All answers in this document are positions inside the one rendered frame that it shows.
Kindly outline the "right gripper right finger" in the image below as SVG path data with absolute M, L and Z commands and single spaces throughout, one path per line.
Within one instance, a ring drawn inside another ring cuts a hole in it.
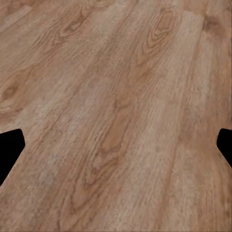
M 222 128 L 218 134 L 217 147 L 232 167 L 232 130 Z

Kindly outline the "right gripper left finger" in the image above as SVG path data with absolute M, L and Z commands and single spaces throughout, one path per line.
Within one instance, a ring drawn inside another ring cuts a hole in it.
M 21 129 L 0 134 L 0 187 L 25 148 Z

